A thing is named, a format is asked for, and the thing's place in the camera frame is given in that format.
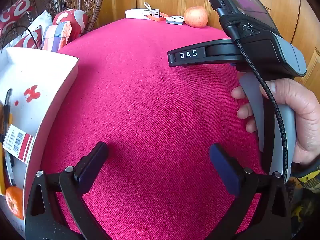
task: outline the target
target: phone screen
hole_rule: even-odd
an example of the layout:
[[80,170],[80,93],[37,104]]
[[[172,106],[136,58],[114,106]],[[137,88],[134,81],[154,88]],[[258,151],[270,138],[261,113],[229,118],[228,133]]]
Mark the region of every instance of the phone screen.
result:
[[259,0],[232,0],[238,10],[276,29],[268,11]]

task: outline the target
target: barcode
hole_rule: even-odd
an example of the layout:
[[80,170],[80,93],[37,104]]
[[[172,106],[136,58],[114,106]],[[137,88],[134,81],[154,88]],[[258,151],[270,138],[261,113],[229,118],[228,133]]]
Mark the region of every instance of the barcode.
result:
[[16,141],[14,143],[14,147],[13,147],[13,150],[18,153],[19,151],[19,146],[21,144],[21,141],[22,141],[22,137],[23,137],[23,134],[22,133],[18,133],[18,137],[16,138]]

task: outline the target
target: black wire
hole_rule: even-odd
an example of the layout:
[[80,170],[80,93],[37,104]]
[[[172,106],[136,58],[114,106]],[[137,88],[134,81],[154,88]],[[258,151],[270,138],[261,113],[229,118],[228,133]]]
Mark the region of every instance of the black wire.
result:
[[12,32],[15,28],[18,28],[18,27],[23,27],[23,28],[25,28],[25,29],[27,29],[27,30],[29,31],[29,33],[30,33],[30,35],[31,35],[31,38],[32,38],[33,42],[35,43],[35,46],[37,47],[37,49],[39,49],[39,48],[38,48],[38,45],[36,44],[35,38],[33,37],[32,33],[31,33],[31,31],[30,31],[27,27],[25,27],[25,26],[23,26],[23,25],[17,25],[17,26],[14,26],[11,30],[9,30],[9,31],[6,33],[6,35],[4,36],[4,38],[3,38],[3,40],[2,40],[2,45],[1,45],[1,53],[2,53],[2,51],[3,51],[3,44],[4,44],[4,41],[5,41],[5,38],[8,36],[8,34],[9,34],[10,32]]
[[282,150],[283,150],[282,176],[283,176],[284,183],[286,184],[286,182],[287,182],[287,172],[288,172],[288,145],[287,145],[287,137],[286,137],[286,134],[285,134],[284,124],[283,124],[283,120],[282,120],[282,117],[281,117],[281,113],[280,113],[279,107],[278,107],[278,105],[276,103],[276,100],[273,97],[273,94],[271,93],[268,85],[262,79],[262,77],[260,76],[260,74],[257,71],[256,67],[254,66],[252,61],[249,59],[249,57],[246,54],[246,52],[244,51],[244,49],[243,49],[243,47],[242,47],[242,45],[240,43],[240,40],[235,40],[235,42],[236,42],[241,54],[243,55],[243,57],[246,60],[246,62],[249,64],[249,66],[252,69],[254,75],[256,76],[256,78],[258,79],[259,83],[263,87],[264,91],[266,92],[269,100],[271,101],[271,103],[273,104],[273,107],[275,109],[275,114],[276,114],[276,118],[278,120],[280,133],[281,133],[281,140],[282,140]]

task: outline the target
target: screw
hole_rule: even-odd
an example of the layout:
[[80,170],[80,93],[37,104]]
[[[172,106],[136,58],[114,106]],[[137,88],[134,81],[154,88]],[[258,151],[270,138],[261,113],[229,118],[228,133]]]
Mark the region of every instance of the screw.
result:
[[43,174],[43,171],[38,171],[38,172],[36,173],[37,177],[41,177],[42,174]]
[[68,166],[68,167],[66,167],[66,172],[71,172],[71,171],[73,171],[73,167],[72,166]]
[[276,172],[275,172],[275,176],[276,176],[277,178],[281,178],[281,173],[280,173],[279,171],[276,171]]
[[244,168],[245,173],[251,174],[253,172],[250,168]]

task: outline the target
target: red carpet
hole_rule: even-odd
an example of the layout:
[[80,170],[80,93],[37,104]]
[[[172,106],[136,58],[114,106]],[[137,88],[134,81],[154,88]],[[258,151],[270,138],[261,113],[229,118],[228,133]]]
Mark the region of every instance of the red carpet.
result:
[[[209,160],[213,143],[262,173],[257,136],[236,117],[244,101],[230,96],[239,85],[235,68],[168,66],[167,51],[225,37],[210,27],[124,19],[61,50],[80,58],[79,74],[52,126],[42,168],[62,171],[98,141],[109,145],[84,200],[113,240],[203,240],[234,198]],[[61,195],[60,202],[77,231]]]

